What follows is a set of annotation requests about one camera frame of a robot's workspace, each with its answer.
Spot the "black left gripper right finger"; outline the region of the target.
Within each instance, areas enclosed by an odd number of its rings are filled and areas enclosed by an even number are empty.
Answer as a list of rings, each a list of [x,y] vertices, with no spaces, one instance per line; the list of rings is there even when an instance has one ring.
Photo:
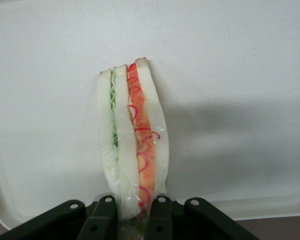
[[[257,240],[258,238],[203,198],[184,204],[159,195],[152,202],[145,240]]]

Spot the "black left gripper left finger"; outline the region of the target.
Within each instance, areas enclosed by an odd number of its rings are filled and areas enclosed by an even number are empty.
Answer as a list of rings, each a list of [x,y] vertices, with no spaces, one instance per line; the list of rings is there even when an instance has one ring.
[[[103,194],[91,205],[68,200],[0,235],[0,240],[117,240],[114,196]]]

